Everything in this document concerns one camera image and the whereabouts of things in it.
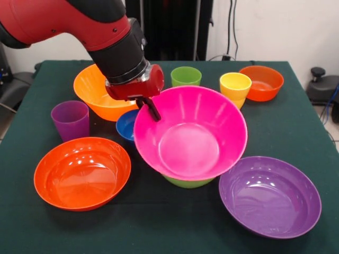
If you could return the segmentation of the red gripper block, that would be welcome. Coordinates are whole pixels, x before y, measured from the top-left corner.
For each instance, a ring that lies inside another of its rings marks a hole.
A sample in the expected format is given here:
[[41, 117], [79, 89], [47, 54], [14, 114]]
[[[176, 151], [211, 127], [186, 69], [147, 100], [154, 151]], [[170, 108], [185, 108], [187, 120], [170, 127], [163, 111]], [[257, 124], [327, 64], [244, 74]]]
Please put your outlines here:
[[143, 75], [132, 80], [127, 84], [112, 85], [105, 81], [105, 89], [107, 93], [115, 100], [134, 100], [139, 108], [143, 105], [148, 106], [148, 110], [154, 121], [160, 121], [161, 115], [157, 110], [151, 98], [158, 95], [164, 88], [164, 73], [158, 64], [149, 65]]

